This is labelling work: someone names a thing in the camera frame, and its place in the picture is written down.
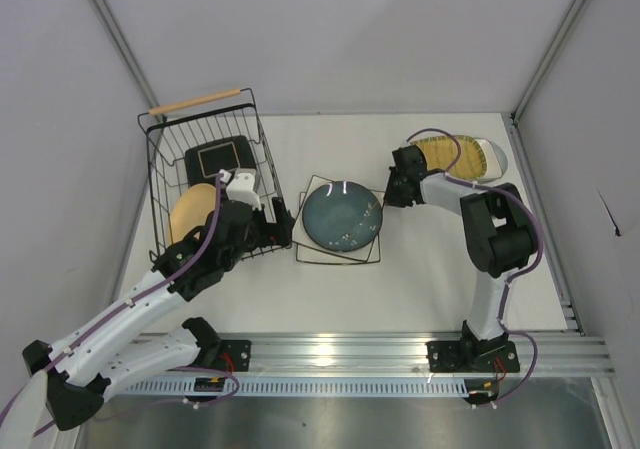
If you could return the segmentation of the black wire dish rack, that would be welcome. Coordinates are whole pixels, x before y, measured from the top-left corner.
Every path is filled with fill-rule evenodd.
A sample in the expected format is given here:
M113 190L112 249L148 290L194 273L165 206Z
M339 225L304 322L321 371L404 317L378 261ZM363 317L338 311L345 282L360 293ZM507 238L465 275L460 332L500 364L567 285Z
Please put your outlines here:
M186 151L217 139L245 136L249 140L257 163L260 210L265 212L268 222L275 222L271 199L284 199L284 196L254 93L250 88L244 88L229 91L222 97L243 97L245 101L183 117L177 110L164 113L156 110L153 116L146 113L138 116L138 125L146 136L147 145L147 180L155 237L149 250L152 260L171 244L170 212L178 198L190 188L184 163ZM157 120L156 124L150 123L152 117Z

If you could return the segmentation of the woven fan-shaped plate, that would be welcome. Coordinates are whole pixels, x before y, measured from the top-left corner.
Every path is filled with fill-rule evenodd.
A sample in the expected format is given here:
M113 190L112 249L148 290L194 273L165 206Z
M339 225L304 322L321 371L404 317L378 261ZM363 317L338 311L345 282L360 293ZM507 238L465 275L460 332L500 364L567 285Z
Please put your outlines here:
M451 174L463 180L479 180L487 169L487 162L479 142L466 135L455 135L459 144L448 136L434 136L413 141L425 156L429 169L447 169L458 157Z

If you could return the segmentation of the wooden plate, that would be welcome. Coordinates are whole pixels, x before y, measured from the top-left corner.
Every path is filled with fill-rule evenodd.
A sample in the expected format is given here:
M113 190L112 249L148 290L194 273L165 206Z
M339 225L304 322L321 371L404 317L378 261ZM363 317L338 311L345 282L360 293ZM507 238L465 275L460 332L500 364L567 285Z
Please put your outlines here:
M177 200L169 217L169 241L181 241L192 229L206 223L216 207L216 188L207 183L187 189Z

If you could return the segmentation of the dark blue round plate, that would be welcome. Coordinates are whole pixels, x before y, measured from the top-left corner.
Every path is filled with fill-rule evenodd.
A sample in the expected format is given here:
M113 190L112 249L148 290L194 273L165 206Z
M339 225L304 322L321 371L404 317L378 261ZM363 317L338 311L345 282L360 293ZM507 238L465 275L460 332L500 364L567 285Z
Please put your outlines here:
M347 253L365 248L379 234L383 203L368 188L353 181L327 182L307 195L302 225L318 246Z

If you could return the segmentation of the black square dish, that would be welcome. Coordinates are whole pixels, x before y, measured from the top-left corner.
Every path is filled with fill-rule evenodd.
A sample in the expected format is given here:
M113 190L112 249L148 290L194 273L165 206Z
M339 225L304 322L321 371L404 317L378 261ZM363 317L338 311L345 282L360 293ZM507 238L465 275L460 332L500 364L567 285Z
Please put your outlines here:
M184 156L187 182L212 184L220 170L234 173L238 169L257 171L251 144L245 136L217 139L188 149Z

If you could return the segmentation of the white square plate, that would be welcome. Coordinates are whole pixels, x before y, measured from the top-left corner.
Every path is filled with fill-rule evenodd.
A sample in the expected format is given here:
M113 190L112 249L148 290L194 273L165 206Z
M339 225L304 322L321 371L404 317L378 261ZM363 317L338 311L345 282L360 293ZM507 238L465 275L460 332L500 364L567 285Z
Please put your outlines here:
M300 263L333 266L376 264L381 260L379 236L376 236L369 248L365 249L364 256L365 260L356 260L348 258L344 254L324 252L300 244L296 245L296 261Z
M299 193L299 211L292 233L293 242L296 246L296 261L306 264L329 266L378 263L381 259L380 238L378 235L365 247L347 253L326 250L307 236L302 223L302 210L306 202L307 193L330 182L331 180L328 178L312 175L306 190Z

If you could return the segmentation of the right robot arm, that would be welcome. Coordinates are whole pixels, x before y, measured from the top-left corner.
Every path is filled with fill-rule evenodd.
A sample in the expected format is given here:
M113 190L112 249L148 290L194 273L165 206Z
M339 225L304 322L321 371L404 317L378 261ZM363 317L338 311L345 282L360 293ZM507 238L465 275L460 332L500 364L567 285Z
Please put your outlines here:
M477 270L471 312L457 341L427 345L430 370L488 372L509 351L504 315L511 283L542 255L537 222L515 185L486 186L428 169L422 151L407 145L392 152L384 202L405 208L431 205L461 217L468 256Z

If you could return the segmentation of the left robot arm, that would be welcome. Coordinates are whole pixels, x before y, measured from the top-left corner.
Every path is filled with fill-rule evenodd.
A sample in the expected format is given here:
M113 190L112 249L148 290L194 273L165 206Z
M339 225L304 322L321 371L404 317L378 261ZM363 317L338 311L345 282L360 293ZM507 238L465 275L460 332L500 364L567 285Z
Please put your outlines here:
M121 390L182 366L230 369L225 343L202 317L139 347L133 340L166 314L217 284L249 253L291 243L293 218L281 197L275 220L242 201L183 195L169 218L171 243L121 299L69 336L36 340L22 352L31 373L47 375L46 407L62 431L92 418Z

